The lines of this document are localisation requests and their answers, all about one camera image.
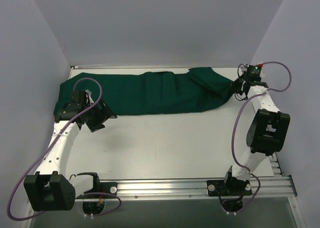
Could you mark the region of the dark green surgical cloth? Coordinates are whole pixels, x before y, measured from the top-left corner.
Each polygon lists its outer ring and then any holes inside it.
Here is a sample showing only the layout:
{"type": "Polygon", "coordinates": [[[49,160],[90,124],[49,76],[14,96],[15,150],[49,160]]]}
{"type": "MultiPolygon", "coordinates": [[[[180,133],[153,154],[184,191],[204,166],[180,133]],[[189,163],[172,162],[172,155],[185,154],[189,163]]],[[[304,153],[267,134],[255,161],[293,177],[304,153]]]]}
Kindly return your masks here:
{"type": "Polygon", "coordinates": [[[221,107],[233,95],[232,80],[210,67],[187,73],[146,72],[140,75],[81,73],[60,85],[54,114],[67,103],[73,87],[89,90],[116,115],[198,113],[221,107]]]}

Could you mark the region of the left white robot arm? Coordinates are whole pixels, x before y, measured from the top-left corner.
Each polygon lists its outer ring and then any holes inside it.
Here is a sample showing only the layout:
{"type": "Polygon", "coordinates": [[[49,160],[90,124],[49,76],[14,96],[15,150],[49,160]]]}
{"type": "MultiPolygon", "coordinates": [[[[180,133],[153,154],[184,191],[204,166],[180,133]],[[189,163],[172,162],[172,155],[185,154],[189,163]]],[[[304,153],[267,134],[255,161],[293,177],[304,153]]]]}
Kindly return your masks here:
{"type": "Polygon", "coordinates": [[[74,140],[82,125],[91,132],[103,129],[107,119],[117,118],[100,99],[93,102],[85,91],[71,91],[67,102],[54,118],[49,151],[44,155],[33,175],[27,175],[23,186],[36,212],[69,211],[76,198],[86,194],[90,198],[101,192],[100,179],[95,172],[66,177],[66,167],[74,140]]]}

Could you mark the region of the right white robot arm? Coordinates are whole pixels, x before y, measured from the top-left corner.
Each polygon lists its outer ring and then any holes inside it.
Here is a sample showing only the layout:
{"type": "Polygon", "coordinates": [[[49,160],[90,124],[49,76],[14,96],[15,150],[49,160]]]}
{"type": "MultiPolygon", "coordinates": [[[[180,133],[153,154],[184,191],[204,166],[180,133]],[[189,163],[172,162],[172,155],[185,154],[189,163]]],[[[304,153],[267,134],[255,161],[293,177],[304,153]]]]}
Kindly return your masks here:
{"type": "Polygon", "coordinates": [[[266,85],[246,83],[248,99],[241,106],[232,130],[231,155],[234,164],[228,170],[222,182],[223,191],[234,194],[236,191],[246,190],[253,172],[268,156],[281,151],[284,146],[291,117],[281,112],[274,104],[270,91],[280,92],[268,88],[266,85]],[[246,135],[246,145],[243,155],[237,159],[235,153],[235,137],[241,114],[247,104],[251,104],[255,116],[246,135]]]}

